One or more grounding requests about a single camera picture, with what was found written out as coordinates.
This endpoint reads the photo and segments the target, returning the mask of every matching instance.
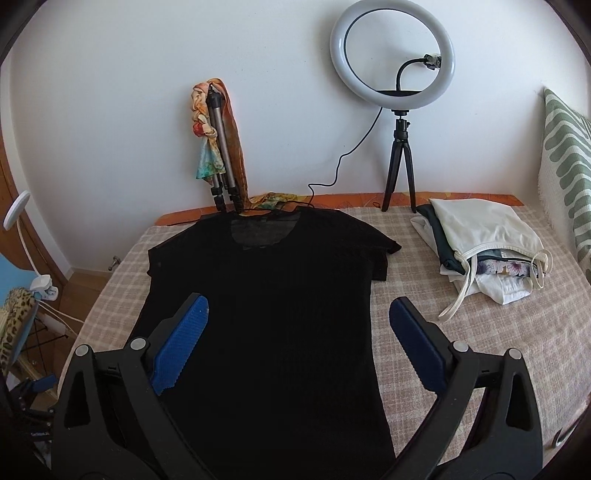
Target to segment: orange headboard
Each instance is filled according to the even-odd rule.
[[[375,207],[380,208],[382,205],[383,193],[337,193],[329,195],[316,195],[312,205],[318,208],[343,209],[352,207]],[[501,195],[493,193],[446,193],[446,192],[417,192],[417,205],[428,203],[429,199],[448,199],[448,200],[463,200],[470,198],[478,198],[483,200],[491,200],[493,202],[503,203],[512,207],[521,207],[521,203],[513,195]],[[302,203],[306,203],[310,197],[300,197]],[[295,208],[297,204],[292,203],[286,208]],[[390,206],[410,206],[410,197],[408,193],[394,193],[390,201]],[[215,213],[217,210],[214,206],[195,208],[192,210],[184,210],[182,212],[167,213],[156,220],[155,225],[170,226],[179,225],[181,223],[196,222],[201,218],[201,215],[208,213]]]

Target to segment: green patterned cushion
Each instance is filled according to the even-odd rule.
[[[591,123],[546,89],[540,199],[591,283]]]

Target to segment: leopard print fabric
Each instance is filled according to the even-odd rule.
[[[13,288],[4,302],[2,309],[6,315],[6,324],[4,331],[0,332],[0,369],[4,376],[8,374],[8,361],[10,360],[17,333],[34,305],[35,298],[33,294],[22,287]]]

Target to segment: white lamp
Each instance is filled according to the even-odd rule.
[[[394,10],[403,12],[419,20],[433,34],[439,45],[440,54],[425,55],[422,59],[406,62],[398,72],[397,88],[395,90],[374,90],[361,80],[351,68],[347,58],[347,37],[355,22],[367,14],[380,10]],[[413,160],[408,144],[409,122],[403,116],[410,110],[422,108],[437,100],[447,90],[452,82],[456,67],[456,56],[453,51],[452,41],[443,25],[431,13],[423,7],[408,0],[361,0],[351,5],[337,20],[330,35],[330,56],[339,77],[352,92],[370,103],[382,108],[390,109],[399,116],[396,120],[394,132],[394,144],[390,156],[388,181],[384,193],[382,211],[388,210],[392,192],[396,186],[398,170],[404,153],[407,167],[408,187],[410,190],[411,208],[416,211],[416,199],[414,188]],[[411,63],[423,63],[428,68],[439,69],[433,83],[422,92],[402,90],[400,88],[400,76],[405,67]]]
[[[19,216],[22,212],[25,211],[25,207],[27,206],[29,198],[31,198],[31,193],[27,190],[22,192],[17,197],[17,199],[8,209],[6,217],[4,217],[3,226],[5,230],[10,230],[15,223],[17,224],[18,236],[21,239],[22,247],[25,250],[25,253],[27,255],[27,258],[29,259],[29,262],[31,263],[33,270],[37,274],[37,278],[35,278],[31,283],[30,290],[33,292],[39,292],[43,300],[55,300],[59,293],[57,287],[52,286],[50,275],[41,275],[39,273],[39,270],[37,270],[37,268],[35,267],[33,259],[31,258],[31,254],[27,249],[25,239],[22,237],[21,221],[19,220]]]

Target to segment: bed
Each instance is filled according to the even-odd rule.
[[[417,194],[417,202],[429,197],[482,197],[511,205],[519,217],[538,233],[554,256],[554,270],[541,291],[507,306],[477,294],[468,297],[447,323],[440,324],[450,340],[463,340],[475,351],[503,354],[510,347],[521,350],[530,370],[543,441],[549,445],[556,432],[567,426],[585,405],[591,391],[591,287],[575,259],[562,246],[543,214],[523,206],[512,196],[472,194]],[[399,453],[410,440],[434,401],[425,391],[388,323],[388,307],[398,296],[407,296],[429,321],[454,298],[457,291],[439,274],[439,262],[410,224],[413,213],[408,197],[396,194],[393,206],[381,212],[374,194],[320,196],[317,207],[343,209],[395,239],[402,250],[389,259],[388,278],[374,282],[371,297],[372,346],[384,410]],[[148,250],[188,228],[208,210],[165,215],[148,228],[117,268],[97,299],[73,350],[87,343],[95,351],[124,346],[150,287]],[[457,456],[468,435],[480,401],[476,391],[445,459]]]

